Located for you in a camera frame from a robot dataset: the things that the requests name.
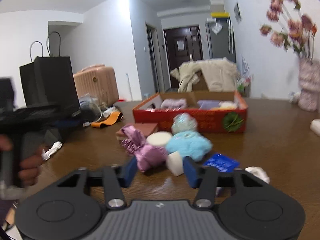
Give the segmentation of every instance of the refrigerator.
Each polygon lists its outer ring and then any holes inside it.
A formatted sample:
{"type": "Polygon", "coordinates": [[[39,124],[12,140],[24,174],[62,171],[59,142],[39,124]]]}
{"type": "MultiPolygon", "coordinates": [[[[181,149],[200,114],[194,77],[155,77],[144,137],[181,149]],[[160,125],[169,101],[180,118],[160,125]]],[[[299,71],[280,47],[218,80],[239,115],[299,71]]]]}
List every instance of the refrigerator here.
{"type": "Polygon", "coordinates": [[[232,22],[228,17],[206,22],[210,58],[224,58],[236,63],[236,47],[232,22]]]}

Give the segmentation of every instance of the doorway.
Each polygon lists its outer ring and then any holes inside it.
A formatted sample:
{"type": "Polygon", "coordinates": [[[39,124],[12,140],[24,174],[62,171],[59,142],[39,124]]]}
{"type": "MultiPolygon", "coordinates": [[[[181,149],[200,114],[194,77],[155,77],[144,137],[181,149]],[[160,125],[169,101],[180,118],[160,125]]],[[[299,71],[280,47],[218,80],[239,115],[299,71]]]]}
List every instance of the doorway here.
{"type": "MultiPolygon", "coordinates": [[[[164,30],[164,39],[167,47],[169,71],[179,68],[182,63],[203,59],[200,28],[197,26],[180,27],[164,30]]],[[[179,82],[170,76],[171,89],[177,89],[179,82]]]]}
{"type": "Polygon", "coordinates": [[[147,27],[148,45],[149,45],[150,61],[151,61],[151,68],[152,68],[152,77],[155,84],[155,91],[156,93],[158,93],[164,90],[163,88],[164,82],[163,82],[163,73],[162,73],[157,29],[148,24],[146,25],[146,27],[147,27]]]}

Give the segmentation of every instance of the brown door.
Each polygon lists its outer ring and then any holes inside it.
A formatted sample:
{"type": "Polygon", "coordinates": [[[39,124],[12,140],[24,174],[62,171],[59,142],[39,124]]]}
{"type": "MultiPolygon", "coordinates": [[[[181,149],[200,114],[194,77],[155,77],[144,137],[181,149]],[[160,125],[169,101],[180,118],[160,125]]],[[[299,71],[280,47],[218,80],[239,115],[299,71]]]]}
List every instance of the brown door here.
{"type": "MultiPolygon", "coordinates": [[[[199,26],[181,27],[164,30],[169,70],[180,67],[184,62],[203,59],[199,26]]],[[[179,82],[172,76],[171,88],[178,88],[179,82]]]]}

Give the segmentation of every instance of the red cardboard box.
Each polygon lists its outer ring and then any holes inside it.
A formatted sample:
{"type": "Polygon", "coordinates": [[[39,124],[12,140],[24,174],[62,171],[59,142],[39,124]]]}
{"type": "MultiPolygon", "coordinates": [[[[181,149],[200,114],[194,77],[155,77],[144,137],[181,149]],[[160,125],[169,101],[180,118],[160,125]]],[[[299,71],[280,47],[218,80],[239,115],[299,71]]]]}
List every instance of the red cardboard box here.
{"type": "Polygon", "coordinates": [[[189,93],[156,93],[136,106],[133,111],[135,122],[157,122],[160,131],[171,131],[173,118],[177,114],[188,113],[198,122],[198,131],[207,133],[243,133],[246,128],[248,106],[236,92],[195,91],[189,93]],[[160,109],[165,99],[185,98],[189,108],[160,109]],[[235,110],[202,110],[197,106],[199,100],[233,101],[238,104],[235,110]]]}

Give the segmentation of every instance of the metal screw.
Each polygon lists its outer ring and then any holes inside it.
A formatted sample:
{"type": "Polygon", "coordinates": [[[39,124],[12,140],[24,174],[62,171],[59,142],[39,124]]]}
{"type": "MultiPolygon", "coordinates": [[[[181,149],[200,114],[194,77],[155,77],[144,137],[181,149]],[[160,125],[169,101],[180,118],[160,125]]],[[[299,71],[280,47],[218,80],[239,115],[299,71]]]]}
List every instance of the metal screw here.
{"type": "Polygon", "coordinates": [[[211,205],[211,201],[209,199],[198,199],[196,201],[196,205],[198,207],[209,207],[211,205]]]}
{"type": "Polygon", "coordinates": [[[124,201],[122,199],[114,198],[108,202],[108,205],[113,208],[119,208],[124,205],[124,201]]]}

